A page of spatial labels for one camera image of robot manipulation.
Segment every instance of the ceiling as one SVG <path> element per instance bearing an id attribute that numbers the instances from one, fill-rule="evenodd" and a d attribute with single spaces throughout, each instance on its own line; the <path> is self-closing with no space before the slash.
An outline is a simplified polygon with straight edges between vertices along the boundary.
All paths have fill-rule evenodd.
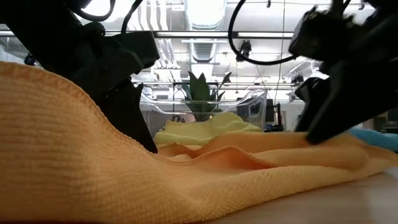
<path id="1" fill-rule="evenodd" d="M 104 1 L 103 7 L 97 7 L 97 15 L 104 14 L 109 8 L 109 0 L 93 0 Z M 126 9 L 128 10 L 131 0 L 117 0 L 115 19 L 111 22 L 104 22 L 107 30 L 119 30 L 123 21 Z M 205 10 L 198 11 L 203 16 L 211 15 L 211 0 L 203 0 L 206 5 Z M 224 22 L 221 27 L 222 31 L 227 31 L 229 20 L 233 13 L 238 0 L 228 0 L 226 4 L 226 12 Z M 319 4 L 320 9 L 326 9 L 329 0 L 272 0 L 271 7 L 267 8 L 265 0 L 247 0 L 236 19 L 234 30 L 236 31 L 261 31 L 261 32 L 293 32 L 303 13 L 312 8 L 314 4 Z M 366 6 L 364 10 L 359 11 L 359 0 L 352 0 L 350 6 L 346 10 L 348 14 L 355 14 L 357 22 L 363 22 L 371 13 L 373 8 Z M 147 19 L 149 21 L 150 7 L 149 1 L 147 6 Z M 183 0 L 168 0 L 166 10 L 167 27 L 170 30 L 187 30 L 185 22 Z M 187 77 L 187 72 L 191 70 L 192 61 L 190 60 L 189 44 L 182 43 L 183 39 L 171 39 L 177 64 L 181 68 L 181 77 Z M 243 40 L 235 40 L 235 46 L 239 47 Z M 287 48 L 290 40 L 250 40 L 252 45 L 251 58 L 256 60 L 275 60 L 288 56 Z M 27 51 L 16 38 L 0 37 L 0 44 L 7 45 L 7 51 L 12 54 L 23 57 Z M 210 79 L 222 79 L 226 72 L 232 72 L 232 77 L 238 76 L 238 82 L 259 82 L 259 75 L 266 77 L 269 82 L 277 82 L 279 77 L 285 77 L 286 74 L 294 74 L 300 72 L 305 77 L 309 77 L 312 73 L 311 62 L 305 58 L 287 62 L 282 65 L 274 66 L 255 66 L 245 64 L 244 66 L 237 64 L 234 54 L 230 46 L 225 42 L 217 44 L 215 61 L 213 62 Z"/>

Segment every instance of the potted plant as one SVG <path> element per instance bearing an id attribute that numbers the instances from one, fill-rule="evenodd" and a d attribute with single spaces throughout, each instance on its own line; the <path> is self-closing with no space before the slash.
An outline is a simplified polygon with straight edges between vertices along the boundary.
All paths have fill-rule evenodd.
<path id="1" fill-rule="evenodd" d="M 231 72 L 225 75 L 221 85 L 218 88 L 212 89 L 210 94 L 210 87 L 206 82 L 205 74 L 201 74 L 197 78 L 192 72 L 189 73 L 189 85 L 186 83 L 182 84 L 182 88 L 185 92 L 186 105 L 193 112 L 196 121 L 207 121 L 210 115 L 221 112 L 222 110 L 216 107 L 216 104 L 207 103 L 212 101 L 220 101 L 225 93 L 219 93 L 219 90 L 226 82 L 231 82 L 229 76 Z"/>

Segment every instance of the clear container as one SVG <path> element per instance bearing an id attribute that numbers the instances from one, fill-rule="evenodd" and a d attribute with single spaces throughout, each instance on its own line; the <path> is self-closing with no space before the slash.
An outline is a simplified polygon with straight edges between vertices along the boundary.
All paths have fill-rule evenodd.
<path id="1" fill-rule="evenodd" d="M 160 130 L 164 130 L 167 121 L 189 123 L 202 122 L 215 114 L 232 112 L 251 123 L 264 129 L 266 117 L 267 93 L 265 90 L 252 90 L 238 101 L 170 101 L 152 100 L 141 96 L 140 109 L 150 134 L 154 138 Z M 213 109 L 212 112 L 192 112 L 188 105 L 197 108 Z"/>

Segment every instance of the orange cloth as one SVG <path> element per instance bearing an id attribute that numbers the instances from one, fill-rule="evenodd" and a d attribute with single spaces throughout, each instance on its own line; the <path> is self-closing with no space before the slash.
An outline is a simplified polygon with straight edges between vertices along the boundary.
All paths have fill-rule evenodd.
<path id="1" fill-rule="evenodd" d="M 231 133 L 151 154 L 72 82 L 0 62 L 0 222 L 191 223 L 397 165 L 341 136 Z"/>

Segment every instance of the wooden table surface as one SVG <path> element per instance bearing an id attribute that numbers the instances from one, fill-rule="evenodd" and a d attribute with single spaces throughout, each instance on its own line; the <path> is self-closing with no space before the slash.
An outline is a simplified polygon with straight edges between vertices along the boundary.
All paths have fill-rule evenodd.
<path id="1" fill-rule="evenodd" d="M 398 224 L 398 168 L 247 208 L 202 224 Z"/>

